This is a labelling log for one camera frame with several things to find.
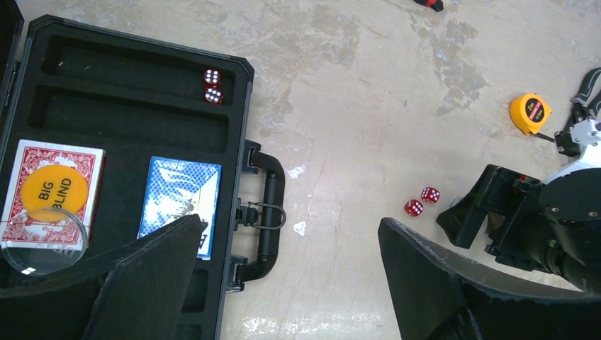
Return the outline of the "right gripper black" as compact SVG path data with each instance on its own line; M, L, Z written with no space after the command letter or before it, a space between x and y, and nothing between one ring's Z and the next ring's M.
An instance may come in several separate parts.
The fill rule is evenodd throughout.
M539 203L541 181L487 165L471 190L438 214L436 223L456 247L469 249L488 214L485 251L526 271L560 273L563 250Z

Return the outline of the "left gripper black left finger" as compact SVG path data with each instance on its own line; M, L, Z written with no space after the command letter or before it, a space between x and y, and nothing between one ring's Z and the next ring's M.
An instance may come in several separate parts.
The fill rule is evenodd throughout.
M2 339L173 339L206 222L188 215L129 244L1 291Z

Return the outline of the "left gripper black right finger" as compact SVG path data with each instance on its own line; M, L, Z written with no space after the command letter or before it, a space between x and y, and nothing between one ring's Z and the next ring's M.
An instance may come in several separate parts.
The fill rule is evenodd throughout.
M599 339L600 297L511 276L385 217L381 258L403 339Z

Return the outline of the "clear round dealer button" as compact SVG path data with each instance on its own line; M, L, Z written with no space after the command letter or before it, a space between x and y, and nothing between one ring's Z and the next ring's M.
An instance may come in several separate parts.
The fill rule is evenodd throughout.
M88 228L62 208L24 210L1 222L1 255L26 276L44 276L74 265L88 244Z

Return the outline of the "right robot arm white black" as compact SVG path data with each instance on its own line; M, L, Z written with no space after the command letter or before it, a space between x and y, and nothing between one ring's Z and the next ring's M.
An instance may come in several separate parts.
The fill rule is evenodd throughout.
M549 183L489 164L437 224L456 247L471 247L481 225L485 251L499 264L562 277L600 294L600 169L559 176Z

